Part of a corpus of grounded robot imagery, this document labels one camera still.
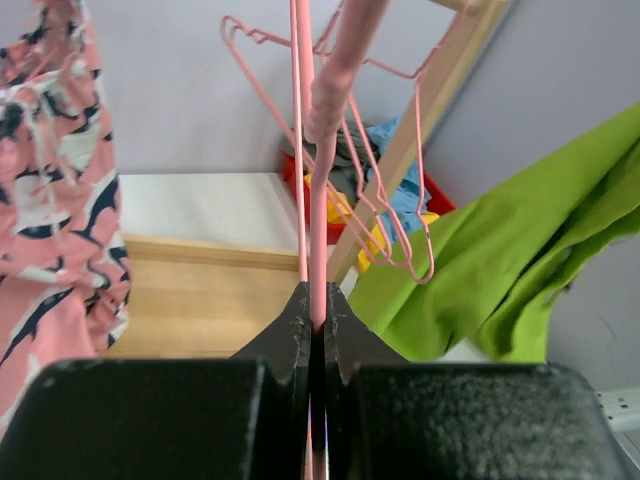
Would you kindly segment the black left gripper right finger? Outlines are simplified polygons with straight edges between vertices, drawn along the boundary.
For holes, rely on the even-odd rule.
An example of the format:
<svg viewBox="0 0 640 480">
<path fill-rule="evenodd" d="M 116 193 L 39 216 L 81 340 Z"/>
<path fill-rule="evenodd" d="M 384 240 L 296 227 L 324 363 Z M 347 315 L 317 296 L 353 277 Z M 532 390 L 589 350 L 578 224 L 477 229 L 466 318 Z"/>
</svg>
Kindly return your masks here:
<svg viewBox="0 0 640 480">
<path fill-rule="evenodd" d="M 624 479 L 595 392 L 551 364 L 411 363 L 327 293 L 333 479 Z"/>
</svg>

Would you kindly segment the pink hanger of blue shorts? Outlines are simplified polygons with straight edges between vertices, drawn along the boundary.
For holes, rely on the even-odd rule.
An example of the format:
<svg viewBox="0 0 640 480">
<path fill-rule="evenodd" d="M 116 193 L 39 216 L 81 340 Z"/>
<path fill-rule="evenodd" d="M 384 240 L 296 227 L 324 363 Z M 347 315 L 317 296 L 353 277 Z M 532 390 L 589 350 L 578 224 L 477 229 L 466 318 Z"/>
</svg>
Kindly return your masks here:
<svg viewBox="0 0 640 480">
<path fill-rule="evenodd" d="M 302 102 L 302 91 L 304 87 L 302 86 L 301 81 L 304 77 L 308 75 L 308 72 L 302 68 L 302 62 L 303 61 L 312 62 L 313 57 L 311 55 L 304 53 L 301 50 L 299 43 L 302 38 L 302 35 L 305 34 L 305 32 L 307 32 L 308 29 L 309 29 L 309 24 L 307 22 L 303 20 L 293 20 L 291 22 L 291 34 L 293 35 L 293 38 L 291 40 L 288 40 L 261 29 L 250 28 L 247 25 L 245 25 L 243 22 L 238 20 L 237 18 L 230 15 L 225 16 L 221 22 L 221 35 L 225 45 L 227 46 L 230 53 L 234 57 L 238 66 L 241 68 L 241 70 L 245 74 L 246 78 L 249 80 L 249 82 L 253 86 L 254 90 L 261 97 L 264 105 L 267 107 L 267 109 L 270 111 L 273 118 L 276 120 L 276 122 L 279 124 L 279 126 L 283 130 L 284 140 L 285 140 L 285 146 L 283 150 L 295 157 L 296 187 L 298 192 L 296 208 L 297 208 L 297 215 L 298 215 L 298 243 L 299 243 L 300 250 L 304 250 L 307 248 L 307 240 L 310 238 L 310 233 L 311 233 L 311 217 L 312 217 L 312 213 L 316 210 L 316 206 L 317 206 L 317 202 L 313 199 L 313 194 L 311 193 L 311 187 L 312 187 L 312 178 L 311 178 L 311 185 L 309 187 L 310 189 L 310 195 L 309 195 L 310 220 L 309 220 L 309 227 L 306 227 L 305 214 L 304 214 L 304 200 L 303 200 L 304 198 L 303 187 L 305 186 L 305 182 L 303 177 L 307 173 L 311 173 L 312 175 L 312 171 L 315 167 L 315 155 L 312 154 L 306 148 L 306 141 L 304 139 L 304 135 L 302 134 L 301 102 Z M 283 45 L 290 50 L 290 53 L 292 56 L 291 71 L 292 71 L 292 88 L 293 88 L 293 96 L 294 96 L 294 125 L 293 126 L 287 125 L 283 115 L 276 108 L 275 104 L 271 101 L 266 90 L 262 87 L 257 77 L 252 73 L 251 69 L 248 67 L 248 65 L 242 58 L 241 54 L 238 52 L 235 45 L 235 34 L 238 32 L 243 33 L 247 38 L 251 39 L 256 44 L 271 42 L 271 43 Z M 352 110 L 352 113 L 354 114 L 354 121 L 356 122 L 361 135 L 365 136 L 365 134 L 367 133 L 365 131 L 364 124 L 361 122 L 360 112 L 355 101 L 351 99 L 349 101 L 349 105 Z M 351 152 L 353 163 L 356 168 L 356 173 L 358 177 L 358 188 L 357 188 L 358 202 L 366 205 L 370 210 L 374 209 L 374 203 L 365 197 L 365 188 L 373 184 L 373 182 L 377 182 L 378 184 L 376 186 L 376 193 L 381 201 L 381 207 L 385 211 L 392 212 L 393 209 L 391 208 L 391 205 L 389 203 L 389 196 L 386 193 L 384 193 L 382 190 L 383 177 L 382 177 L 382 171 L 379 168 L 379 159 L 378 160 L 374 159 L 373 153 L 371 151 L 370 142 L 366 141 L 366 150 L 369 156 L 370 168 L 367 171 L 367 173 L 364 174 L 363 170 L 361 169 L 360 161 L 356 154 L 354 145 L 352 143 L 347 122 L 342 121 L 340 128 L 343 129 L 344 134 L 347 137 L 349 150 Z M 336 209 L 338 208 L 338 202 L 339 202 L 338 192 L 339 191 L 337 191 L 330 182 L 327 183 L 326 192 L 323 194 L 323 198 L 325 200 L 326 206 L 327 206 L 327 200 L 330 200 L 331 203 L 334 206 L 336 206 Z M 361 248 L 362 249 L 366 248 L 366 244 L 365 244 L 366 240 L 373 240 L 373 237 L 370 234 L 373 226 L 367 227 L 365 225 L 364 219 L 356 215 L 355 204 L 351 205 L 347 200 L 347 201 L 344 201 L 342 205 L 344 205 L 345 210 L 347 210 L 351 215 L 350 217 L 346 217 L 342 215 L 342 218 L 344 219 L 344 222 L 346 224 L 344 231 L 349 230 L 352 233 L 356 233 L 358 229 L 362 230 L 362 237 L 356 241 L 356 248 L 358 249 L 358 252 L 359 252 Z M 391 245 L 392 245 L 391 239 L 389 239 L 386 235 L 388 232 L 383 226 L 379 213 L 374 214 L 373 221 L 378 223 L 380 230 L 385 237 L 387 247 L 385 249 L 384 247 L 377 244 L 379 253 L 376 256 L 373 256 L 373 254 L 367 251 L 367 254 L 372 257 L 371 264 L 379 263 L 382 260 L 388 260 L 390 258 Z"/>
</svg>

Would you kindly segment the grey shorts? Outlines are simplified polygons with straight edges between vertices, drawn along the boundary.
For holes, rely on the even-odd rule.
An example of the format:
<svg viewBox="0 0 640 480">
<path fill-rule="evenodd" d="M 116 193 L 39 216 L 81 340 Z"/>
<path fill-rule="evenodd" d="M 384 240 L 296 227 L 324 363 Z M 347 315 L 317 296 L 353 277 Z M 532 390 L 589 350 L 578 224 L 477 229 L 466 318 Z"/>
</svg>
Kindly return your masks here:
<svg viewBox="0 0 640 480">
<path fill-rule="evenodd" d="M 360 161 L 361 169 L 363 170 L 363 173 L 366 174 L 370 168 L 369 156 L 366 150 L 366 141 L 370 142 L 371 151 L 375 160 L 380 158 L 379 148 L 368 134 L 365 134 L 365 136 L 361 135 L 355 121 L 347 121 L 347 126 L 356 154 Z M 351 205 L 354 205 L 358 201 L 358 177 L 352 155 L 349 150 L 347 137 L 342 128 L 338 130 L 336 136 L 335 158 L 332 169 L 329 173 L 329 182 L 337 191 L 343 193 L 347 197 L 347 200 Z"/>
</svg>

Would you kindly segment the pink hanger of green shorts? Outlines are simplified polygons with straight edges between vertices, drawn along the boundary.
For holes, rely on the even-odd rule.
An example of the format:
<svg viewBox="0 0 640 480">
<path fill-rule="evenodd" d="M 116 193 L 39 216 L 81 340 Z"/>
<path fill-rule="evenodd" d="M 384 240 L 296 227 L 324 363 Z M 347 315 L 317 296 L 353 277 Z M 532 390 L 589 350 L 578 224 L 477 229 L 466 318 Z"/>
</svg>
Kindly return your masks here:
<svg viewBox="0 0 640 480">
<path fill-rule="evenodd" d="M 311 193 L 317 206 L 311 217 L 307 248 L 300 250 L 298 243 L 298 250 L 300 276 L 310 288 L 309 318 L 314 354 L 319 352 L 317 345 L 323 341 L 321 329 L 327 318 L 327 206 L 323 194 L 334 159 L 339 121 L 344 117 L 351 87 L 387 5 L 386 1 L 346 1 L 333 49 L 320 72 L 315 74 L 309 3 L 290 3 L 290 27 L 293 20 L 309 24 L 299 46 L 313 57 L 312 62 L 302 62 L 308 75 L 301 81 L 304 87 L 301 106 L 302 134 L 316 145 Z"/>
</svg>

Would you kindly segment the pink shark print shorts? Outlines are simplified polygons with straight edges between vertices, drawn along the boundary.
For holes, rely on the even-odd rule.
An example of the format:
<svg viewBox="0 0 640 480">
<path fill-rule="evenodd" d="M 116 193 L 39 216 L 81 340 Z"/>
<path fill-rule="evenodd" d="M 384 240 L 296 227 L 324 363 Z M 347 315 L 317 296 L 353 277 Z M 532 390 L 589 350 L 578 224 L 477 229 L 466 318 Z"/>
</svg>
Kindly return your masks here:
<svg viewBox="0 0 640 480">
<path fill-rule="evenodd" d="M 48 365 L 125 331 L 131 273 L 111 115 L 81 1 L 36 1 L 1 51 L 1 423 Z"/>
</svg>

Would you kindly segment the lime green shorts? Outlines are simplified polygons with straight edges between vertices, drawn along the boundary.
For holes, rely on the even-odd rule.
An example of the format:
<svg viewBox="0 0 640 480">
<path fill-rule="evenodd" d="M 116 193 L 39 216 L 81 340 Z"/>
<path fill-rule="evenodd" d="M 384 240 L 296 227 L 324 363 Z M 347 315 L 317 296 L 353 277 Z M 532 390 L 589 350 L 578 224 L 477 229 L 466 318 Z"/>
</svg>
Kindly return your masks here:
<svg viewBox="0 0 640 480">
<path fill-rule="evenodd" d="M 413 269 L 374 265 L 349 302 L 411 361 L 462 340 L 541 362 L 551 309 L 583 266 L 639 231 L 639 109 L 630 106 L 411 235 Z"/>
</svg>

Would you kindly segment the pink wire hanger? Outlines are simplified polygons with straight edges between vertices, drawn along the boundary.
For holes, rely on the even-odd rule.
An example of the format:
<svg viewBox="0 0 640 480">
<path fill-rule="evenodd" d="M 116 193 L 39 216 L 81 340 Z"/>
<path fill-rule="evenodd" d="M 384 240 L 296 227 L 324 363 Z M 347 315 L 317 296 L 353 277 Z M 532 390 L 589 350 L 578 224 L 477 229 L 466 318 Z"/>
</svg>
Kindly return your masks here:
<svg viewBox="0 0 640 480">
<path fill-rule="evenodd" d="M 461 88 L 477 54 L 494 26 L 494 13 L 500 14 L 502 1 L 450 1 L 456 11 L 449 28 L 423 65 L 416 71 L 414 94 L 397 123 L 384 154 L 372 166 L 364 196 L 358 203 L 361 223 L 368 238 L 356 257 L 359 274 L 375 266 L 405 269 L 410 276 L 426 283 L 435 267 L 429 223 L 434 215 L 427 210 L 423 150 L 446 109 Z M 416 181 L 411 205 L 413 219 L 420 223 L 421 247 L 411 244 L 404 220 L 394 209 L 396 191 L 406 176 Z"/>
</svg>

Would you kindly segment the yellow shorts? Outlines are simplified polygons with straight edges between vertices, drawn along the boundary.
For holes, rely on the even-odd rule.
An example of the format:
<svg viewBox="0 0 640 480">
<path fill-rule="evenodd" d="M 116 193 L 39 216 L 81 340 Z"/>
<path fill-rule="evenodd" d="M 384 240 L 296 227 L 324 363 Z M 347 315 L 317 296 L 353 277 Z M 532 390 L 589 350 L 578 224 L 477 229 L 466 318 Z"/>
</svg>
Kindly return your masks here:
<svg viewBox="0 0 640 480">
<path fill-rule="evenodd" d="M 312 175 L 311 173 L 307 173 L 304 177 L 304 182 L 305 182 L 305 197 L 307 196 L 306 190 L 309 190 L 309 187 L 311 185 L 311 178 Z M 327 200 L 327 222 L 328 222 L 328 234 L 331 233 L 333 235 L 334 232 L 337 231 L 338 236 L 336 238 L 339 238 L 340 234 L 342 233 L 342 231 L 345 228 L 345 222 L 344 219 L 342 218 L 342 215 L 346 216 L 346 217 L 350 217 L 350 213 L 345 210 L 344 205 L 342 205 L 342 203 L 344 203 L 344 201 L 346 200 L 346 195 L 342 192 L 338 192 L 338 197 L 339 197 L 339 202 L 338 202 L 338 208 L 336 209 L 336 206 L 334 206 L 330 200 Z M 305 204 L 305 215 L 306 217 L 308 217 L 309 212 L 307 210 L 309 210 L 307 208 L 307 205 Z M 424 221 L 425 224 L 430 224 L 432 222 L 434 222 L 436 219 L 439 218 L 440 215 L 438 215 L 438 213 L 436 212 L 429 212 L 427 210 L 424 210 L 421 214 L 421 218 Z M 418 220 L 417 222 L 417 229 L 420 229 L 422 227 L 422 223 L 420 220 Z M 414 227 L 410 227 L 405 226 L 404 228 L 406 228 L 407 233 L 409 233 L 409 229 L 414 229 L 412 231 L 415 231 Z M 390 233 L 387 233 L 387 237 L 389 239 L 392 238 L 392 234 L 394 232 L 391 230 Z M 360 249 L 357 255 L 357 262 L 356 262 L 356 268 L 358 270 L 358 273 L 364 273 L 371 265 L 371 256 L 367 254 L 367 251 L 369 251 L 371 254 L 373 254 L 373 256 L 376 256 L 379 253 L 379 249 L 377 248 L 377 244 L 379 244 L 380 246 L 384 247 L 386 249 L 387 245 L 386 245 L 386 241 L 385 241 L 385 237 L 382 234 L 380 227 L 378 225 L 377 222 L 374 221 L 374 225 L 373 228 L 370 232 L 370 234 L 373 237 L 373 240 L 366 240 L 365 244 L 366 244 L 366 248 L 365 249 Z"/>
</svg>

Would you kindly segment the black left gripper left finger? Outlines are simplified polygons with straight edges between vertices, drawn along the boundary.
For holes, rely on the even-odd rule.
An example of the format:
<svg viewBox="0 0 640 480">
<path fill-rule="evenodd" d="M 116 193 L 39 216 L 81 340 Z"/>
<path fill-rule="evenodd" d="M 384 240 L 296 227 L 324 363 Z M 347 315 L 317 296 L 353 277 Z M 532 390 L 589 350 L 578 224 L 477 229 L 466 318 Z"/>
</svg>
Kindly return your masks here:
<svg viewBox="0 0 640 480">
<path fill-rule="evenodd" d="M 72 360 L 42 370 L 1 442 L 5 479 L 299 479 L 311 324 L 300 283 L 228 359 Z"/>
</svg>

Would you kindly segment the pink hanger of grey shorts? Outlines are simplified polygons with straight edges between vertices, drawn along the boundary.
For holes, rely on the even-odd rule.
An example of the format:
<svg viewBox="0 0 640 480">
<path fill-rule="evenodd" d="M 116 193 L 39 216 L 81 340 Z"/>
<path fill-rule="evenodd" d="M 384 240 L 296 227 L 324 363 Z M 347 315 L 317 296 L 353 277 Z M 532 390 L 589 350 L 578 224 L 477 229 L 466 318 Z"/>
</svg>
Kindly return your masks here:
<svg viewBox="0 0 640 480">
<path fill-rule="evenodd" d="M 290 37 L 288 39 L 261 29 L 250 28 L 229 15 L 222 19 L 221 35 L 236 63 L 281 127 L 285 140 L 293 149 L 292 179 L 298 215 L 298 249 L 301 265 L 307 265 L 306 236 L 311 235 L 313 238 L 317 236 L 317 230 L 313 227 L 315 224 L 313 218 L 317 215 L 318 208 L 331 206 L 332 211 L 341 218 L 341 226 L 344 229 L 349 229 L 351 232 L 360 230 L 364 235 L 357 241 L 359 247 L 356 257 L 358 259 L 365 258 L 370 264 L 387 263 L 396 268 L 409 268 L 413 254 L 409 237 L 397 212 L 392 208 L 391 195 L 384 191 L 383 172 L 379 166 L 379 158 L 374 155 L 372 143 L 364 124 L 361 122 L 360 112 L 353 98 L 348 99 L 348 106 L 354 115 L 354 122 L 363 141 L 365 154 L 358 153 L 353 142 L 352 130 L 345 120 L 341 121 L 338 132 L 343 137 L 343 143 L 348 150 L 347 158 L 356 175 L 353 184 L 355 185 L 357 202 L 367 206 L 370 212 L 374 212 L 374 201 L 365 196 L 365 188 L 374 186 L 376 201 L 380 203 L 383 211 L 389 214 L 391 227 L 386 228 L 383 225 L 382 218 L 377 212 L 373 213 L 375 225 L 371 228 L 366 227 L 364 219 L 355 213 L 356 205 L 348 200 L 344 191 L 335 188 L 329 177 L 323 178 L 325 186 L 320 190 L 313 183 L 317 163 L 321 164 L 319 171 L 325 175 L 333 169 L 339 143 L 335 142 L 333 145 L 324 143 L 318 146 L 314 153 L 310 153 L 305 148 L 303 117 L 311 108 L 311 81 L 314 78 L 315 58 L 317 56 L 323 58 L 329 54 L 326 49 L 327 39 L 343 10 L 344 5 L 340 4 L 323 35 L 316 43 L 311 41 L 310 5 L 307 1 L 291 1 L 289 3 Z M 284 117 L 238 52 L 235 46 L 235 34 L 238 31 L 256 44 L 271 42 L 283 45 L 290 50 L 294 107 L 293 126 L 289 126 L 285 122 Z"/>
</svg>

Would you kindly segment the light blue shorts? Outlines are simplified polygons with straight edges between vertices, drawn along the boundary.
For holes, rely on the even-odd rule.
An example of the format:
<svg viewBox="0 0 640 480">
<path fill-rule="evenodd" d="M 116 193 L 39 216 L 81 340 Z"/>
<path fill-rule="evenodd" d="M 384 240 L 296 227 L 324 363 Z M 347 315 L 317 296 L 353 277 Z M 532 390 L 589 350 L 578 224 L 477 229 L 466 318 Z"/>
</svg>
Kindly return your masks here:
<svg viewBox="0 0 640 480">
<path fill-rule="evenodd" d="M 382 158 L 387 150 L 401 119 L 402 116 L 397 115 L 384 123 L 366 128 L 366 133 L 379 148 L 380 158 Z M 426 205 L 430 197 L 430 195 L 425 192 L 423 202 L 419 203 L 422 174 L 422 167 L 418 160 L 415 159 L 390 199 L 390 205 L 406 234 L 411 234 L 422 229 L 422 227 L 420 229 L 415 228 L 417 227 L 418 220 L 420 220 L 416 211 L 420 209 L 420 213 L 422 214 L 424 210 L 427 210 Z M 409 233 L 407 233 L 406 228 L 404 228 L 407 224 L 410 227 L 414 227 L 415 231 L 412 231 L 414 229 L 409 229 Z"/>
</svg>

